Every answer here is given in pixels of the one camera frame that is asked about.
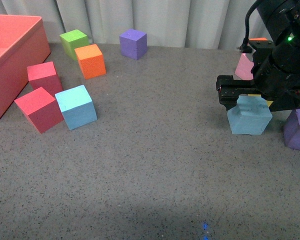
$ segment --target salmon pink bin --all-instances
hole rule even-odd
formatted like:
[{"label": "salmon pink bin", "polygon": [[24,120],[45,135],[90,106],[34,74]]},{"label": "salmon pink bin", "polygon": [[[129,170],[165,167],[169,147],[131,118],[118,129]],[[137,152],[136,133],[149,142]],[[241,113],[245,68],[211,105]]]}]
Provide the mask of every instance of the salmon pink bin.
[{"label": "salmon pink bin", "polygon": [[50,52],[40,16],[0,15],[0,118],[28,83],[27,67]]}]

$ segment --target red cube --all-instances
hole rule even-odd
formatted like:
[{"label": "red cube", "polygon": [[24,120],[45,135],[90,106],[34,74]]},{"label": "red cube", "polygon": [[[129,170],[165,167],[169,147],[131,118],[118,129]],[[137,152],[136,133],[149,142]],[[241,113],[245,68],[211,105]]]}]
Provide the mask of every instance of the red cube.
[{"label": "red cube", "polygon": [[33,90],[43,87],[52,96],[63,88],[53,61],[28,66],[28,79]]},{"label": "red cube", "polygon": [[14,102],[41,134],[64,120],[57,100],[43,87],[19,97]]}]

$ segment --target black cable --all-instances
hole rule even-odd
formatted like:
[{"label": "black cable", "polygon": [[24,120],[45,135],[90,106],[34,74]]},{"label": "black cable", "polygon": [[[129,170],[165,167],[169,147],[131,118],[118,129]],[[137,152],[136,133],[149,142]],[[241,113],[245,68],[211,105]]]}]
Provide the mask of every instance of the black cable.
[{"label": "black cable", "polygon": [[263,2],[264,0],[256,0],[254,2],[254,4],[252,4],[252,6],[250,7],[250,9],[248,10],[248,12],[245,15],[245,20],[244,20],[244,24],[245,24],[245,36],[242,42],[242,45],[240,46],[240,50],[243,53],[251,53],[252,49],[250,47],[248,47],[248,42],[249,42],[249,31],[250,31],[250,26],[249,26],[249,19],[251,14],[254,12],[254,10],[256,10],[256,8]]}]

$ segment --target pink cube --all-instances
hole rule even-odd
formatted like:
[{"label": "pink cube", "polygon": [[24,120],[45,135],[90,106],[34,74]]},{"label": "pink cube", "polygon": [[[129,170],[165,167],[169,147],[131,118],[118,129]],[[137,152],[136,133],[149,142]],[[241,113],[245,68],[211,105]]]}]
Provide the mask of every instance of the pink cube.
[{"label": "pink cube", "polygon": [[14,102],[41,134],[64,120],[57,100],[43,87],[19,97]]},{"label": "pink cube", "polygon": [[246,53],[242,53],[239,63],[236,66],[234,74],[237,75],[242,80],[252,80],[254,79],[251,69],[254,67],[254,62],[250,61]]},{"label": "pink cube", "polygon": [[52,96],[63,91],[53,61],[28,66],[28,79],[33,90],[43,87]]}]

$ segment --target pink block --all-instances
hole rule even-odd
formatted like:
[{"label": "pink block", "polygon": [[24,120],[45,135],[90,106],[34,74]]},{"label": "pink block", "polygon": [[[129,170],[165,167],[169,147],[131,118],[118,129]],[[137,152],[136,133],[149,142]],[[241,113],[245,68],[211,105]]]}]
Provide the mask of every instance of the pink block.
[{"label": "pink block", "polygon": [[52,96],[63,91],[55,65],[52,61],[28,66],[28,79],[33,90],[43,87]]},{"label": "pink block", "polygon": [[252,80],[254,79],[254,76],[251,73],[253,67],[254,63],[249,60],[245,53],[242,53],[234,74],[242,80]]},{"label": "pink block", "polygon": [[40,16],[0,15],[0,118],[28,83],[27,66],[49,54]]},{"label": "pink block", "polygon": [[19,97],[14,102],[41,134],[64,120],[57,100],[43,87]]}]

